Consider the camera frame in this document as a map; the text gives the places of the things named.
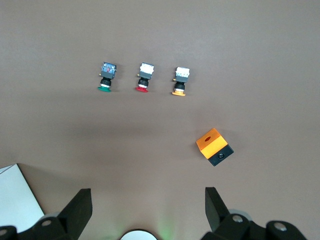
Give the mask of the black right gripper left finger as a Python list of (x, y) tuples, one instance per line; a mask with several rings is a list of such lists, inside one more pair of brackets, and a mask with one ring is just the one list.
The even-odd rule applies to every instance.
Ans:
[(71, 240), (78, 240), (93, 214), (90, 188), (83, 188), (58, 214), (65, 233)]

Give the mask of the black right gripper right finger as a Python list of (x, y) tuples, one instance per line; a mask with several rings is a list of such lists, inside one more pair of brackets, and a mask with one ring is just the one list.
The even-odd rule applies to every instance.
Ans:
[(230, 214), (215, 187), (205, 188), (205, 215), (210, 229), (214, 232), (223, 220)]

